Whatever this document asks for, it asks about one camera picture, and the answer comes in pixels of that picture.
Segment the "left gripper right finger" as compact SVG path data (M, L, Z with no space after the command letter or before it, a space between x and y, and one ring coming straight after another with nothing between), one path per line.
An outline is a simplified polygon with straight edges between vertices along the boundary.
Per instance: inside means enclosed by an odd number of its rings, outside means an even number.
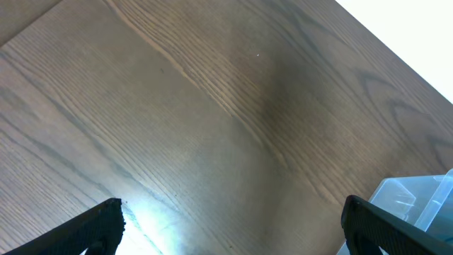
M341 226L351 255L452 255L452 245L356 195L345 200Z

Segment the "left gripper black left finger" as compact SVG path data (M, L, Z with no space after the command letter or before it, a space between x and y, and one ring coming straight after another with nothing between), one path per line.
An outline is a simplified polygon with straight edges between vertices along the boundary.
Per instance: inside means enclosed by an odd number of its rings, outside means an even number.
M109 198L5 255L114 255L124 231L122 201Z

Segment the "clear plastic storage container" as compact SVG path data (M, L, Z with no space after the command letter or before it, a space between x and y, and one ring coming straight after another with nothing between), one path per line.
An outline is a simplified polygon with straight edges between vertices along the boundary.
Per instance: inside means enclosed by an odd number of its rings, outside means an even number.
M452 171L384 179L367 202L452 245ZM338 251L350 254L346 242Z

